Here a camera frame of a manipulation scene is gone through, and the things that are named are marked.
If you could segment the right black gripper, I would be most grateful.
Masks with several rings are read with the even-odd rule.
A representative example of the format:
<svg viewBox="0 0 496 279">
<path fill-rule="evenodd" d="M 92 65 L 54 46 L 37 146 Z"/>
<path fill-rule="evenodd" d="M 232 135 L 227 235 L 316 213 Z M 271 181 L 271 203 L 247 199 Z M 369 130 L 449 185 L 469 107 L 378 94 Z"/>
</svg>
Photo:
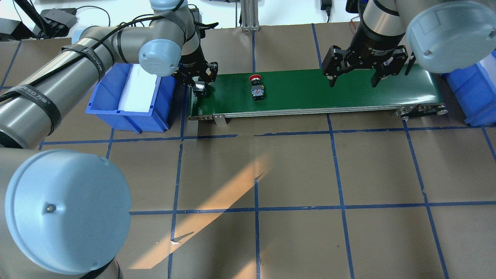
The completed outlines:
<svg viewBox="0 0 496 279">
<path fill-rule="evenodd" d="M 386 36 L 368 27 L 358 27 L 347 49 L 331 46 L 322 62 L 322 73 L 329 86 L 334 87 L 338 76 L 355 69 L 375 69 L 372 87 L 377 87 L 383 78 L 398 75 L 409 56 L 400 44 L 403 36 Z"/>
</svg>

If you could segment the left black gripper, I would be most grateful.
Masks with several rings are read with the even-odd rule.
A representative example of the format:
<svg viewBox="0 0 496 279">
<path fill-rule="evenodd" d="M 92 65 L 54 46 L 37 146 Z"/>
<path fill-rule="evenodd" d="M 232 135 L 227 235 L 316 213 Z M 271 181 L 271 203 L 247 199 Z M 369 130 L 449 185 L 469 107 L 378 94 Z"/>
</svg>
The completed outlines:
<svg viewBox="0 0 496 279">
<path fill-rule="evenodd" d="M 202 47 L 199 45 L 193 53 L 181 56 L 179 68 L 172 77 L 183 85 L 195 86 L 194 77 L 199 77 L 199 80 L 205 83 L 215 82 L 218 70 L 217 62 L 206 62 Z"/>
</svg>

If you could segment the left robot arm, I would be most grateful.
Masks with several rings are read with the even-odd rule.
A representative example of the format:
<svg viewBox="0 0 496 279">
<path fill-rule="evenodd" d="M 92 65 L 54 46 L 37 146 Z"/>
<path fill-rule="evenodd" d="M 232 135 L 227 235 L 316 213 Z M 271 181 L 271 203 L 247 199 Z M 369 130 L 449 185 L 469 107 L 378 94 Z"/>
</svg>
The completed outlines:
<svg viewBox="0 0 496 279">
<path fill-rule="evenodd" d="M 150 5 L 148 27 L 86 28 L 1 106 L 2 279 L 123 278 L 116 256 L 131 225 L 124 175 L 104 152 L 38 148 L 110 143 L 110 128 L 100 132 L 82 113 L 63 119 L 115 64 L 170 76 L 200 49 L 187 1 Z"/>
</svg>

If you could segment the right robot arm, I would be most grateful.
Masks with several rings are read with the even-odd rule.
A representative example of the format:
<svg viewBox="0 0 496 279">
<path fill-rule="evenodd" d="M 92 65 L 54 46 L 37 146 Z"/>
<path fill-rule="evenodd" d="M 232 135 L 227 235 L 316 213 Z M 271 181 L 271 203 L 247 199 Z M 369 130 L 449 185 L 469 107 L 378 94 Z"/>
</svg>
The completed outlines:
<svg viewBox="0 0 496 279">
<path fill-rule="evenodd" d="M 494 0 L 349 0 L 360 23 L 347 49 L 331 46 L 322 73 L 333 87 L 356 69 L 374 69 L 372 87 L 414 63 L 434 74 L 469 67 L 495 49 Z"/>
</svg>

